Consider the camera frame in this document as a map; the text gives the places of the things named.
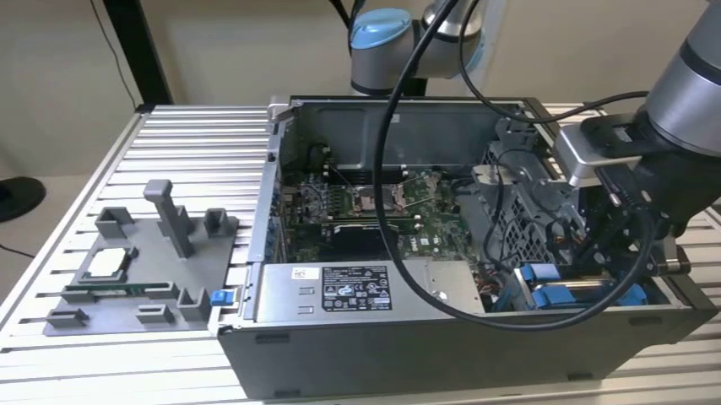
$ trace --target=product label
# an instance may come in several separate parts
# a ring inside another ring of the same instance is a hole
[[[294,280],[316,280],[320,277],[319,267],[294,267],[291,278]]]
[[[322,284],[326,312],[393,309],[386,266],[324,267]]]

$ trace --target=black pole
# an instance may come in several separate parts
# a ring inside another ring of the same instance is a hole
[[[140,0],[103,0],[143,103],[174,104]]]

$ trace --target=blue clip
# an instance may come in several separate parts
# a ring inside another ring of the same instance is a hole
[[[521,267],[522,279],[526,283],[531,281],[555,281],[561,280],[561,273],[553,263],[523,264]]]
[[[648,304],[648,297],[645,295],[645,291],[638,284],[632,285],[624,297],[617,301],[617,304],[621,306],[636,306]]]
[[[211,294],[212,306],[230,306],[235,302],[235,292],[216,289]]]
[[[549,285],[533,292],[533,300],[541,310],[575,304],[575,298],[565,285]]]

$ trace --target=white label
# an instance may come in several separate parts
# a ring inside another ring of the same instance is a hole
[[[107,289],[107,290],[96,290],[92,291],[92,295],[96,297],[124,297],[127,296],[127,292],[122,289]]]
[[[99,251],[89,262],[89,275],[92,277],[111,277],[120,270],[126,255],[126,249],[119,247]]]
[[[291,278],[294,280],[316,280],[320,276],[319,267],[294,267]]]

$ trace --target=metal bracket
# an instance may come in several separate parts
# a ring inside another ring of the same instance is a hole
[[[498,175],[503,184],[511,184],[518,182],[515,173],[506,169],[503,166],[495,165],[478,165],[473,167],[473,174],[475,181],[481,184],[493,185],[498,184]]]
[[[291,97],[288,95],[271,96],[268,104],[268,120],[271,122],[284,120],[291,115],[291,108]]]
[[[676,245],[676,238],[666,236],[657,242],[652,249],[652,268],[649,271],[653,276],[666,276],[673,274],[688,274],[690,272],[690,261],[684,248]]]

